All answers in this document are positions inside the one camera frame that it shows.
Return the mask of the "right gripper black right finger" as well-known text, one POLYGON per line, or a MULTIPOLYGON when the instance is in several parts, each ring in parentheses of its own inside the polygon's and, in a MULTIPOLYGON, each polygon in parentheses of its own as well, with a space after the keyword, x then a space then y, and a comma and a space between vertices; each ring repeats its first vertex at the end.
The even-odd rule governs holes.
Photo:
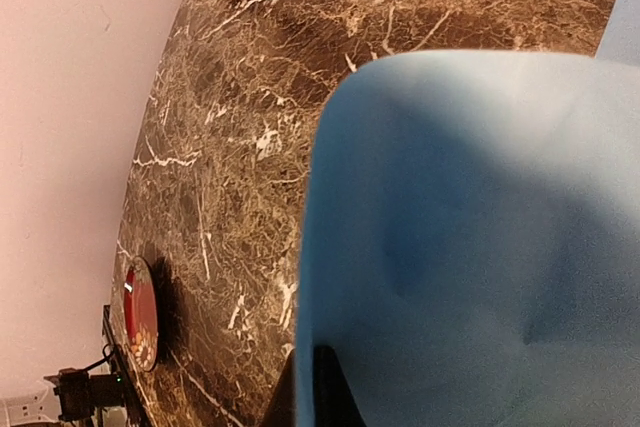
POLYGON ((365 427, 339 359, 330 346, 314 347, 313 400, 316 427, 365 427))

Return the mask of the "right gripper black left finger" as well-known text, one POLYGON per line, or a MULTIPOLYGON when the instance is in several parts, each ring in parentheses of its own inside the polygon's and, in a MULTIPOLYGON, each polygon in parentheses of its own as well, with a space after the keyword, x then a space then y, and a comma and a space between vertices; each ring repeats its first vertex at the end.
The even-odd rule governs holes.
POLYGON ((289 354, 260 427, 295 426, 295 355, 289 354))

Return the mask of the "blue wrapping paper sheet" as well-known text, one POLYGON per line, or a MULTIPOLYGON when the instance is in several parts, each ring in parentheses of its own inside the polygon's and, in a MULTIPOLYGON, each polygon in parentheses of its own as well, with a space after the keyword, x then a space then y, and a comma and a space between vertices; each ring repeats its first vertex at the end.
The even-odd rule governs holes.
POLYGON ((639 0, 597 53, 434 50, 329 99, 299 263, 365 426, 639 422, 639 0))

